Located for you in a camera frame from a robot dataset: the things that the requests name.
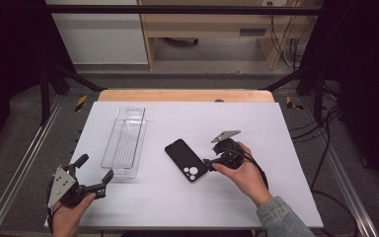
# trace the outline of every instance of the black curtain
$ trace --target black curtain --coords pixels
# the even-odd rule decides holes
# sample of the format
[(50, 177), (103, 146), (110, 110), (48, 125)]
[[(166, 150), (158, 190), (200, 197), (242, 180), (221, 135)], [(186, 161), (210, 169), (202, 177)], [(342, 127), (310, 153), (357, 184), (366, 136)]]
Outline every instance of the black curtain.
[[(325, 1), (331, 7), (353, 1)], [(327, 37), (319, 69), (326, 80), (339, 81), (339, 104), (352, 134), (361, 145), (370, 167), (379, 170), (379, 4), (356, 0), (332, 35), (342, 15), (319, 18), (310, 37), (302, 65), (311, 63), (314, 53)], [(299, 88), (313, 88), (316, 70), (302, 78)]]
[[(43, 0), (28, 3), (45, 4)], [(11, 97), (39, 84), (46, 64), (58, 63), (75, 72), (51, 15), (29, 11), (25, 4), (0, 0), (0, 130), (11, 111)], [(62, 75), (51, 76), (53, 86), (67, 88)]]

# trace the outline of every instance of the gray sleeve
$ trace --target gray sleeve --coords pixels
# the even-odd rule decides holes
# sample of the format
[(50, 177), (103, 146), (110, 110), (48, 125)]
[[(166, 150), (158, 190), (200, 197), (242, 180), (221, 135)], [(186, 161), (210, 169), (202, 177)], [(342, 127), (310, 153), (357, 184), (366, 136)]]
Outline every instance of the gray sleeve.
[(260, 205), (257, 216), (269, 237), (315, 236), (281, 197)]

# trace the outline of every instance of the human hand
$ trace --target human hand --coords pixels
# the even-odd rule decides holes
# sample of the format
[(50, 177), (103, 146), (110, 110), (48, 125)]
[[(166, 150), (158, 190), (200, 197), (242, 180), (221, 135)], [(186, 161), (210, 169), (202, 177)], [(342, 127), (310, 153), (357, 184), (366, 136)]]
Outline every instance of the human hand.
[[(238, 144), (246, 153), (252, 156), (251, 149), (240, 141)], [(251, 198), (256, 206), (260, 206), (272, 198), (272, 195), (266, 188), (260, 171), (249, 160), (244, 159), (242, 165), (236, 170), (227, 168), (219, 163), (214, 163), (212, 166), (218, 172), (230, 178), (242, 193)]]
[(96, 194), (91, 194), (82, 199), (75, 208), (63, 206), (60, 201), (56, 205), (53, 215), (53, 236), (73, 237), (78, 236), (79, 221), (82, 214), (94, 201)]

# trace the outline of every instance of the transparent plastic box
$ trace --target transparent plastic box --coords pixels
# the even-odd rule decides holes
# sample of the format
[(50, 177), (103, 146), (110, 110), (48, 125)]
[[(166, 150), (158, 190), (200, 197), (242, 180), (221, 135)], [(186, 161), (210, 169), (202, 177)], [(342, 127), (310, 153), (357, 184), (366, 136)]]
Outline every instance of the transparent plastic box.
[(134, 179), (137, 176), (146, 120), (144, 108), (120, 107), (117, 111), (101, 166), (113, 169), (113, 181)]

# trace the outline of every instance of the table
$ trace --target table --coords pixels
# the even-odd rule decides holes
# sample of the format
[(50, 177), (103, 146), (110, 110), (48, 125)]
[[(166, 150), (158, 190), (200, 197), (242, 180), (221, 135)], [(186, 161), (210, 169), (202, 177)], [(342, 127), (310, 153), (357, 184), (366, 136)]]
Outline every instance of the table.
[[(238, 102), (244, 97), (250, 102)], [(161, 102), (147, 102), (150, 99)], [(228, 103), (208, 102), (216, 99)], [(214, 158), (210, 140), (221, 129), (240, 129), (234, 138), (251, 148), (266, 172), (270, 191), (284, 197), (307, 226), (323, 227), (279, 104), (273, 102), (270, 92), (104, 91), (92, 107), (72, 157), (75, 161), (83, 153), (90, 156), (77, 172), (81, 184), (98, 183), (105, 174), (101, 161), (118, 106), (146, 108), (147, 128), (137, 177), (109, 183), (107, 197), (90, 206), (80, 226), (126, 230), (260, 228), (255, 205), (228, 178), (214, 172), (190, 183), (164, 151), (167, 144), (182, 138), (200, 158)]]

